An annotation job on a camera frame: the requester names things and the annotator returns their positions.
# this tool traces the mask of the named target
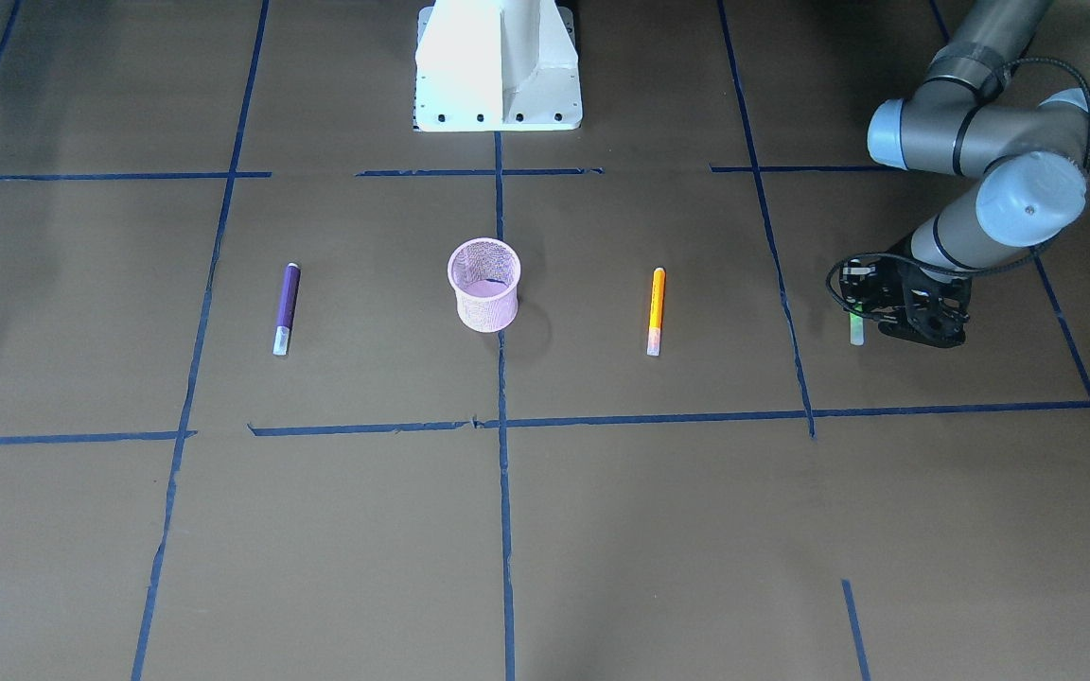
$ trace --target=purple marker barrel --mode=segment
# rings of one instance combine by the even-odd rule
[[[276,344],[271,354],[284,356],[289,353],[289,336],[293,332],[293,307],[298,305],[298,284],[302,281],[302,268],[296,263],[284,266],[284,287],[280,290],[280,311],[276,314]]]

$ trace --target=pen holder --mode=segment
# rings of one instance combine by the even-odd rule
[[[473,239],[448,258],[448,282],[457,293],[457,315],[473,331],[501,331],[519,309],[520,257],[498,239]]]

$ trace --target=orange marker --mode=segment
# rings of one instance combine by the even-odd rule
[[[654,281],[650,284],[650,330],[645,336],[645,354],[658,356],[658,345],[663,343],[663,289],[667,272],[654,268]]]

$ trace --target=robotic arm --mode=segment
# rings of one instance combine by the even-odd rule
[[[832,297],[887,336],[937,348],[965,343],[972,278],[1029,262],[1085,208],[1090,89],[1063,61],[1018,58],[1051,1],[978,0],[916,94],[873,113],[873,160],[980,178],[889,250],[852,255],[828,272]],[[1065,69],[1079,87],[1033,109],[994,104],[1026,63]]]

